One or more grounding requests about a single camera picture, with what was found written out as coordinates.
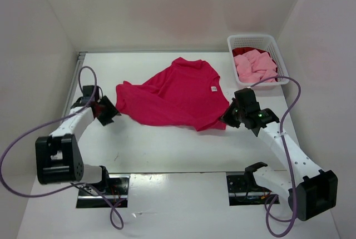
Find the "magenta t shirt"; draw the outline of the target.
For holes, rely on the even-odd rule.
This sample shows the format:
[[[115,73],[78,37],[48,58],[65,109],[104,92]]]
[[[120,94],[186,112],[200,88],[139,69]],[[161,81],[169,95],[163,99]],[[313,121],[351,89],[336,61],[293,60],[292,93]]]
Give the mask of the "magenta t shirt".
[[[143,84],[116,86],[116,108],[142,125],[225,130],[220,118],[228,106],[219,74],[201,59],[179,57]]]

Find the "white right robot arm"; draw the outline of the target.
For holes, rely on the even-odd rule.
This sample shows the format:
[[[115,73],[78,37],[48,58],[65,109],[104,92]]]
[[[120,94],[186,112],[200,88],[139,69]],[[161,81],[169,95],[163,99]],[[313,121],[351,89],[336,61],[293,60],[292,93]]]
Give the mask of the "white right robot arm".
[[[245,168],[247,190],[266,188],[286,199],[301,221],[309,220],[336,205],[338,178],[331,171],[324,171],[314,163],[280,128],[275,113],[261,109],[253,94],[235,94],[232,103],[222,116],[222,121],[231,127],[241,124],[264,142],[277,156],[290,177],[282,176],[264,162]]]

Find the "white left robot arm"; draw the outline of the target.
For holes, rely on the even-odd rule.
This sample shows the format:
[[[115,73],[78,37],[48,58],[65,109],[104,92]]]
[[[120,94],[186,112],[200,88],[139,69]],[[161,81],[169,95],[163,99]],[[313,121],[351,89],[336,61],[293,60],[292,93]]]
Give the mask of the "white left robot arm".
[[[40,184],[98,184],[108,177],[105,166],[84,164],[78,141],[93,121],[107,126],[120,113],[107,96],[90,101],[85,107],[83,103],[87,101],[90,101],[88,97],[79,98],[55,131],[47,137],[37,138],[36,166]]]

